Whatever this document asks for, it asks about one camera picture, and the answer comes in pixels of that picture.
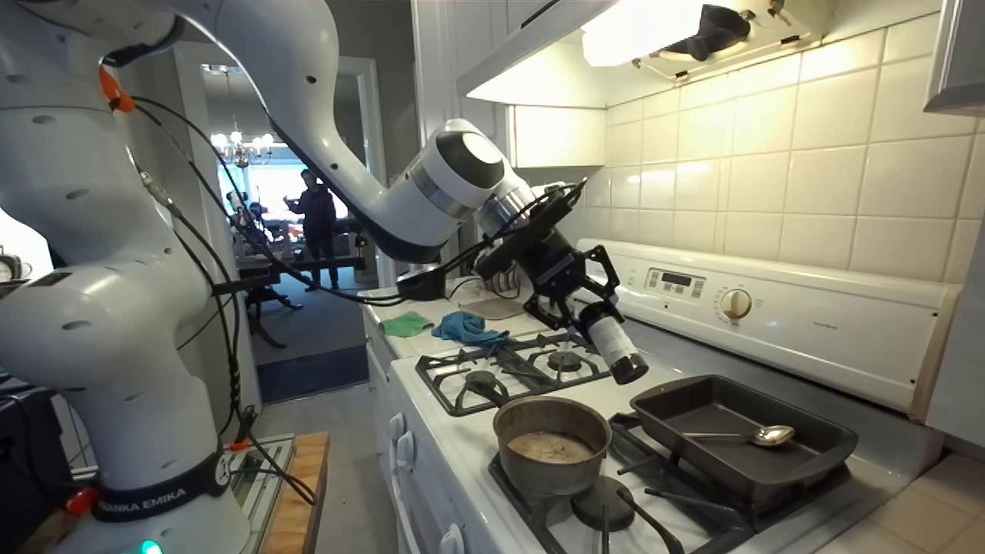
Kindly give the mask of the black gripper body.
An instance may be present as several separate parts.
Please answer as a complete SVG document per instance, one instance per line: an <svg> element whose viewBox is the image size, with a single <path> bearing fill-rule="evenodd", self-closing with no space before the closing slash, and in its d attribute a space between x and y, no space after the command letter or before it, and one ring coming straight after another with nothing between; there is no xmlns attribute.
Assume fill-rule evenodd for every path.
<svg viewBox="0 0 985 554"><path fill-rule="evenodd" d="M524 307L548 326L591 326L619 316L619 273L604 248L576 250L561 232L535 238L532 232L510 241L510 260L532 282ZM569 296L589 290L582 312L569 307Z"/></svg>

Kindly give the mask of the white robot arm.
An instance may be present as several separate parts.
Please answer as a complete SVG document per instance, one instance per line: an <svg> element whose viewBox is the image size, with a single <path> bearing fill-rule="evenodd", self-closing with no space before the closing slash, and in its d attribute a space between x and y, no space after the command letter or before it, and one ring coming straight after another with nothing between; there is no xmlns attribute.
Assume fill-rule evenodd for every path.
<svg viewBox="0 0 985 554"><path fill-rule="evenodd" d="M470 122L451 119L392 184L340 139L340 33L326 0L0 0L0 203L58 269L0 302L0 360L82 419L95 505L46 554L247 554L206 381L179 334L206 277L117 122L112 67L187 29L250 77L270 125L371 226L421 262L463 217L526 184Z"/></svg>

